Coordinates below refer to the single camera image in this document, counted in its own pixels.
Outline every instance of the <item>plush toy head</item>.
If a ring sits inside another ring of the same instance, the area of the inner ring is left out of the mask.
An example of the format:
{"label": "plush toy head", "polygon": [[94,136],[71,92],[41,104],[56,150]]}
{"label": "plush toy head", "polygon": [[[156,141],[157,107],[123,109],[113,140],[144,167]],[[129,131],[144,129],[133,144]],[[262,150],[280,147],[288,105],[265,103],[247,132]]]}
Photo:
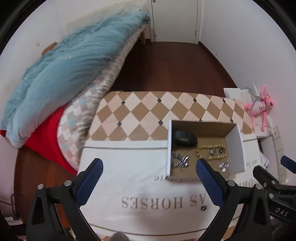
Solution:
{"label": "plush toy head", "polygon": [[271,98],[271,96],[267,93],[266,97],[265,97],[265,104],[266,104],[266,107],[268,109],[271,109],[274,105],[274,102]]}

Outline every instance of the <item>pink stuffed animal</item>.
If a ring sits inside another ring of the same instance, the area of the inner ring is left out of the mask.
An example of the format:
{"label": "pink stuffed animal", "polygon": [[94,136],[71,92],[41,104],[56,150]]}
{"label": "pink stuffed animal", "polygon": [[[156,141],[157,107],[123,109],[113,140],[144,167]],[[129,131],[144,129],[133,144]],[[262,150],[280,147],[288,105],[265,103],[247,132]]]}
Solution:
{"label": "pink stuffed animal", "polygon": [[262,131],[265,130],[267,109],[271,109],[272,106],[274,105],[271,96],[268,93],[264,94],[265,89],[266,89],[266,86],[261,85],[261,94],[260,94],[259,102],[253,102],[245,105],[245,108],[247,109],[249,116],[251,116],[252,118],[253,127],[254,127],[254,115],[263,112],[263,120],[262,120],[262,126],[261,126]]}

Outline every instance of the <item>diamond patterned tablecloth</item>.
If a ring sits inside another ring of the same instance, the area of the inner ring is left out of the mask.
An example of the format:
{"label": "diamond patterned tablecloth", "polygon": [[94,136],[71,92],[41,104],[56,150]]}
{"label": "diamond patterned tablecloth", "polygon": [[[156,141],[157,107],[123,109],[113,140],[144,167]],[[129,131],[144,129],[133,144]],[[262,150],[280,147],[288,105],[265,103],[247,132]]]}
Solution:
{"label": "diamond patterned tablecloth", "polygon": [[88,140],[167,140],[168,121],[221,121],[253,132],[240,100],[179,92],[110,92],[100,102]]}

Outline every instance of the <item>wooden floor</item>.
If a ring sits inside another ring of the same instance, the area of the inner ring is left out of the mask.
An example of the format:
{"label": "wooden floor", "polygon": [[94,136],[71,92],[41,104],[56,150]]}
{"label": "wooden floor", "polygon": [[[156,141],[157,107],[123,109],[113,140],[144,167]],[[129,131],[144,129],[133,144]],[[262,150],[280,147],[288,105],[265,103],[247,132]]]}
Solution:
{"label": "wooden floor", "polygon": [[[195,44],[137,42],[129,53],[112,91],[176,91],[224,96],[223,88],[235,84],[204,47]],[[27,147],[19,150],[15,172],[15,204],[26,221],[38,184],[58,186],[73,180],[53,161]],[[62,218],[64,226],[67,221]]]}

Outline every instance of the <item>black strap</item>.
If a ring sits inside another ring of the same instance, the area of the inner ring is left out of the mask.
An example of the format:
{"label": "black strap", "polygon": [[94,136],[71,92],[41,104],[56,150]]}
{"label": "black strap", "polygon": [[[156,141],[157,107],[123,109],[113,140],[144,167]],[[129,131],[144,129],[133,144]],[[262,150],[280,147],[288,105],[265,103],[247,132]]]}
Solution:
{"label": "black strap", "polygon": [[181,147],[197,146],[196,136],[188,131],[173,131],[172,143]]}

